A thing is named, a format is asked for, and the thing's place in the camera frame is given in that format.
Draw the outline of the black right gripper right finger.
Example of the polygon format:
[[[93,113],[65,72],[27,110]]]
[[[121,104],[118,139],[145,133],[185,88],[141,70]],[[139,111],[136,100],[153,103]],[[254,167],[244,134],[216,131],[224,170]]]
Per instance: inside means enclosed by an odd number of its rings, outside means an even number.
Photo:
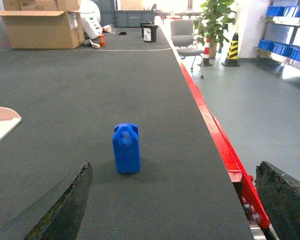
[[[256,167],[256,190],[280,240],[300,240],[300,181],[275,165]]]

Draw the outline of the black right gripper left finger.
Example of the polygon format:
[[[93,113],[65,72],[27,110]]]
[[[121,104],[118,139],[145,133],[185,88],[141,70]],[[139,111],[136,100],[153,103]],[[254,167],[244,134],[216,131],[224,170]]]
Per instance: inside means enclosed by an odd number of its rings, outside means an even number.
[[[85,162],[32,205],[0,228],[0,240],[74,240],[77,238],[93,181]]]

